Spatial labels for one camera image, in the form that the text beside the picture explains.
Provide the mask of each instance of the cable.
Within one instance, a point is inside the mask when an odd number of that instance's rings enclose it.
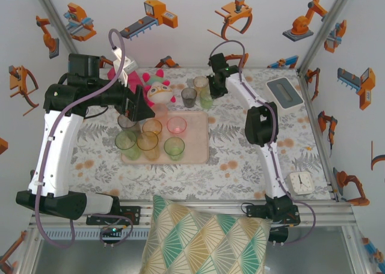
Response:
[[[214,53],[214,51],[215,51],[216,49],[218,49],[221,45],[226,44],[226,43],[230,43],[230,42],[237,43],[237,44],[239,44],[239,45],[242,47],[242,58],[241,58],[241,62],[239,63],[240,67],[239,67],[238,73],[239,73],[239,81],[244,85],[243,80],[242,80],[242,69],[243,69],[243,66],[242,66],[242,65],[243,65],[243,60],[245,60],[246,49],[245,49],[244,45],[243,45],[240,41],[236,41],[236,40],[228,40],[228,41],[224,41],[224,42],[220,43],[218,46],[216,46],[216,47],[212,50],[212,52],[210,53],[210,57],[212,56],[212,54]],[[245,89],[250,93],[250,95],[251,95],[253,98],[256,99],[256,97],[254,96],[254,94],[251,93],[251,92],[248,90],[247,87],[245,87]],[[302,204],[302,205],[306,206],[307,208],[309,208],[309,210],[310,210],[310,211],[312,212],[312,214],[313,214],[313,225],[312,225],[311,229],[309,230],[309,232],[308,232],[305,236],[303,236],[303,237],[301,237],[301,238],[299,238],[299,239],[297,239],[297,240],[295,240],[295,241],[291,241],[291,242],[285,243],[285,245],[293,245],[293,244],[295,244],[295,243],[298,243],[298,242],[304,240],[306,237],[308,237],[308,236],[313,232],[313,230],[314,230],[314,228],[315,228],[315,224],[316,224],[316,214],[315,214],[314,209],[312,208],[312,206],[308,205],[308,204],[305,203],[305,202],[295,200],[295,199],[291,196],[291,194],[290,194],[290,193],[285,189],[285,187],[283,186],[283,183],[281,182],[281,178],[279,177],[279,174],[278,174],[277,161],[276,161],[276,159],[275,159],[275,157],[274,157],[273,148],[271,147],[271,143],[274,142],[274,136],[275,136],[276,128],[277,128],[277,125],[276,125],[276,114],[274,113],[274,110],[272,109],[272,107],[271,107],[270,105],[268,105],[267,103],[264,103],[264,102],[262,102],[262,101],[260,101],[260,100],[256,100],[256,101],[257,101],[259,104],[261,104],[261,105],[265,106],[266,108],[268,108],[268,110],[270,111],[271,115],[273,116],[273,132],[272,132],[272,134],[271,134],[270,142],[268,142],[267,145],[268,145],[268,148],[269,148],[269,152],[270,152],[270,154],[271,154],[271,158],[272,158],[272,160],[273,160],[274,170],[275,170],[275,172],[276,172],[276,180],[278,181],[279,186],[282,188],[282,190],[284,191],[284,193],[290,198],[290,200],[291,200],[293,203]]]
[[[92,216],[96,216],[96,217],[102,217],[102,218],[116,218],[116,219],[124,219],[126,221],[128,221],[131,225],[131,230],[130,232],[128,232],[127,235],[124,236],[124,238],[122,238],[119,242],[116,242],[114,244],[112,244],[113,246],[111,247],[115,247],[115,246],[119,246],[120,244],[122,244],[124,241],[127,240],[127,238],[131,235],[132,231],[134,230],[134,225],[132,223],[132,221],[127,218],[127,217],[124,217],[124,216],[118,216],[118,215],[105,215],[105,214],[93,214]],[[111,229],[106,229],[106,230],[103,230],[100,232],[99,234],[99,241],[102,242],[103,244],[105,244],[105,241],[103,240],[103,234],[107,233],[111,231]]]
[[[109,40],[109,43],[111,45],[111,47],[113,49],[116,49],[116,46],[114,44],[114,42],[112,41],[112,34],[113,32],[115,34],[117,34],[118,38],[119,38],[119,42],[120,42],[120,46],[121,46],[121,49],[122,49],[122,56],[124,57],[126,55],[126,49],[125,49],[125,43],[123,41],[123,38],[122,36],[120,35],[119,31],[117,29],[110,29],[109,33],[108,33],[108,40]],[[45,171],[45,168],[46,168],[46,164],[47,164],[47,159],[48,159],[48,154],[49,154],[49,149],[51,147],[51,142],[54,138],[54,134],[55,134],[55,131],[56,131],[56,128],[58,127],[59,125],[59,122],[60,120],[64,117],[64,115],[66,114],[66,112],[68,112],[70,109],[72,109],[74,106],[84,102],[84,101],[87,101],[88,99],[91,99],[101,93],[103,93],[104,91],[108,90],[112,85],[114,85],[114,83],[117,81],[117,79],[119,78],[119,75],[120,73],[122,72],[123,70],[123,66],[124,66],[124,63],[125,63],[125,59],[122,59],[120,61],[120,65],[119,65],[119,69],[117,70],[115,76],[113,77],[113,79],[108,83],[106,84],[103,88],[85,96],[85,97],[82,97],[80,98],[79,100],[76,100],[74,101],[73,103],[69,104],[68,106],[66,106],[59,114],[59,116],[57,116],[54,124],[52,125],[52,128],[49,132],[49,135],[48,135],[48,140],[47,140],[47,143],[46,143],[46,147],[44,149],[44,153],[43,153],[43,157],[42,157],[42,164],[40,166],[40,172],[39,172],[39,175],[38,175],[38,182],[39,182],[39,185],[37,186],[37,192],[36,192],[36,198],[35,198],[35,219],[36,219],[36,225],[37,225],[37,228],[40,232],[40,234],[43,236],[43,238],[51,245],[53,246],[56,246],[56,247],[59,247],[61,249],[67,249],[69,247],[71,247],[73,245],[73,243],[75,242],[75,227],[73,226],[73,220],[70,220],[70,228],[71,228],[71,242],[69,244],[60,244],[60,243],[57,243],[55,241],[53,241],[52,239],[50,239],[48,237],[48,235],[45,233],[44,229],[43,229],[43,225],[42,225],[42,222],[40,220],[40,197],[42,195],[42,185],[43,185],[43,180],[44,180],[44,171]]]
[[[243,210],[243,205],[251,205],[251,206],[254,206],[253,203],[249,203],[249,202],[244,202],[244,203],[242,203],[242,204],[241,204],[241,211],[242,211],[243,213],[245,213],[245,214],[247,214],[247,212],[245,212],[245,210]]]
[[[60,77],[60,79],[59,79],[59,81],[58,81],[58,84],[62,85],[62,84],[66,81],[67,77],[68,77],[68,73],[63,74],[63,75]]]
[[[97,113],[95,115],[90,115],[88,117],[85,117],[83,120],[87,120],[87,119],[91,119],[91,118],[96,118],[96,117],[98,117],[100,115],[103,115],[107,110],[108,110],[108,106],[102,112]]]

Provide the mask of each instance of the white wall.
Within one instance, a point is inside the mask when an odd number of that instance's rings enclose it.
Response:
[[[68,52],[60,45],[60,55],[48,58],[43,31],[36,25],[35,16],[46,17],[38,0],[0,0],[2,26],[0,33],[1,90],[0,137],[9,149],[0,155],[0,255],[28,226],[32,212],[15,203],[16,192],[27,190],[29,172],[35,169],[43,138],[44,93],[67,71]],[[48,26],[53,37],[58,37]],[[23,65],[35,76],[39,90],[30,98],[40,106],[23,117],[29,105],[9,89],[8,66]]]
[[[385,252],[385,163],[378,162],[371,171],[371,140],[375,146],[374,156],[385,154],[385,26],[383,11],[379,8],[382,3],[383,0],[350,0],[338,18],[338,22],[347,20],[342,44],[334,54],[321,49],[311,69],[321,69],[319,96],[313,102],[317,113],[325,110],[338,120],[331,162],[338,171],[356,175],[362,182],[371,203],[367,207],[354,207],[354,214],[364,236]],[[364,111],[359,108],[355,91],[337,82],[339,67],[357,76],[368,67],[373,69],[376,86],[372,90],[372,103]],[[310,85],[309,91],[312,95],[314,85]],[[358,196],[355,186],[344,189],[346,199]]]
[[[80,53],[106,55],[112,58],[111,49],[106,42],[109,29],[119,31],[145,16],[145,0],[52,0],[57,12],[64,14],[67,4],[80,5],[88,17],[94,19],[97,35],[83,42],[75,41]],[[179,26],[171,29],[161,25],[147,30],[139,37],[125,40],[126,48],[141,67],[154,67],[167,55],[185,67],[207,65],[208,55],[215,45],[223,40],[207,29],[220,32],[223,18],[216,13],[222,6],[234,0],[160,0],[167,10],[178,15]],[[253,22],[248,31],[241,35],[232,29],[227,30],[227,38],[243,42],[250,53],[247,66],[266,67],[280,58],[299,55],[300,60],[312,44],[321,27],[321,17],[315,14],[310,29],[315,32],[312,37],[293,42],[282,35],[291,29],[293,21],[305,15],[307,3],[311,0],[245,0],[253,8]],[[334,0],[320,0],[320,4],[329,10]],[[226,54],[241,53],[238,45],[222,48]]]

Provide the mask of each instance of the yellow glass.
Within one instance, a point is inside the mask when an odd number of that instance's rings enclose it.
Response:
[[[199,76],[194,79],[193,84],[194,89],[197,91],[198,94],[200,94],[201,91],[207,89],[209,85],[209,80],[204,76]]]
[[[162,139],[162,123],[157,119],[151,119],[146,121],[142,126],[142,132],[153,132],[158,136],[158,139]]]
[[[161,155],[158,136],[153,132],[143,132],[140,134],[137,144],[146,158],[151,161],[157,160]]]

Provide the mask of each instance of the clear glass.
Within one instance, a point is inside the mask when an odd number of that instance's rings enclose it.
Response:
[[[212,107],[214,100],[212,99],[208,91],[200,92],[200,106],[203,109],[210,109]]]
[[[167,122],[167,130],[174,135],[185,134],[187,122],[182,117],[173,117]]]
[[[209,85],[209,80],[204,76],[198,76],[193,81],[194,89],[199,94],[202,90],[207,89]]]
[[[164,142],[164,151],[172,161],[179,161],[185,151],[185,143],[179,137],[168,138]]]
[[[182,101],[186,108],[195,106],[197,100],[197,91],[193,88],[185,88],[182,91]]]
[[[153,132],[157,134],[158,139],[162,139],[162,123],[157,119],[147,120],[142,126],[142,132]]]
[[[131,131],[122,131],[115,137],[115,145],[123,155],[130,160],[137,160],[140,157],[140,149],[137,145],[137,136]]]
[[[119,115],[118,117],[118,125],[123,131],[131,131],[134,132],[137,136],[140,134],[140,126],[138,122],[133,122],[129,118],[124,115]]]
[[[139,135],[137,144],[147,159],[154,161],[159,158],[161,152],[159,150],[157,134],[153,132],[143,132]]]
[[[168,107],[165,104],[155,104],[151,107],[151,110],[155,113],[155,118],[163,125],[166,125]]]

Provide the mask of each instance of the pink glass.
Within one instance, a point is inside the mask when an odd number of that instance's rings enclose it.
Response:
[[[167,130],[174,135],[185,135],[187,122],[182,117],[173,117],[167,122]]]
[[[166,126],[168,107],[165,104],[155,104],[151,107],[151,110],[155,113],[155,118]]]

